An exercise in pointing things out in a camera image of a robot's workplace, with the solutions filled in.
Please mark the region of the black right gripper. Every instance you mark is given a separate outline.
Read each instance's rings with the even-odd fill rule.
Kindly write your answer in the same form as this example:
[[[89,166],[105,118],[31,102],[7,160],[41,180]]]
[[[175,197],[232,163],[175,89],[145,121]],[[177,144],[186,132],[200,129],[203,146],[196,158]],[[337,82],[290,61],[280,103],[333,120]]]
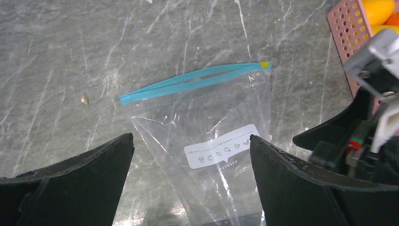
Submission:
[[[367,119],[373,96],[364,88],[335,117],[293,137],[298,147],[313,150],[309,161],[349,178],[379,184],[399,184],[399,138],[394,136],[378,153],[371,151],[376,124]]]

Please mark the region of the yellow lemon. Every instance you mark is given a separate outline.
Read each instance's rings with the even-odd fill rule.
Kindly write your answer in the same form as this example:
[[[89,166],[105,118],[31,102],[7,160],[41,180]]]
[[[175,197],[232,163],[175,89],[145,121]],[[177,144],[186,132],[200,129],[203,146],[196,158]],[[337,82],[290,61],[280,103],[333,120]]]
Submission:
[[[395,11],[394,0],[363,0],[362,3],[370,25],[384,24]]]

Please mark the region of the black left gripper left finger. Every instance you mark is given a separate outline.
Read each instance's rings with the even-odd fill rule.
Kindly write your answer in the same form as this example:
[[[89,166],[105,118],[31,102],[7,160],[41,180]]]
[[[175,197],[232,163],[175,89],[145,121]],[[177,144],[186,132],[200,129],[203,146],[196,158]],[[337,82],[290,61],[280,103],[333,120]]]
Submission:
[[[1,225],[112,225],[134,150],[126,133],[47,167],[2,177]]]

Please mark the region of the clear zip top bag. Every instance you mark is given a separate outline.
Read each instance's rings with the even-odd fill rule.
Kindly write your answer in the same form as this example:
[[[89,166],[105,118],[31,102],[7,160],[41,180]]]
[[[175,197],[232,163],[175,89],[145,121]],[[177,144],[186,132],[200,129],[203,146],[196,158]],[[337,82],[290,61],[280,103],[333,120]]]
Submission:
[[[268,137],[272,62],[213,66],[120,96],[193,226],[259,226],[250,158]]]

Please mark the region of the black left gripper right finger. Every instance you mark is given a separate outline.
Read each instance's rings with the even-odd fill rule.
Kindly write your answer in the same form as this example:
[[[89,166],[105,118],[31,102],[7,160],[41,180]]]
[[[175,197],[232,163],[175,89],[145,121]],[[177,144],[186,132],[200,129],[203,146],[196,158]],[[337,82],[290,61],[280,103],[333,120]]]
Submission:
[[[250,157],[269,226],[396,226],[399,188],[349,178],[251,135]]]

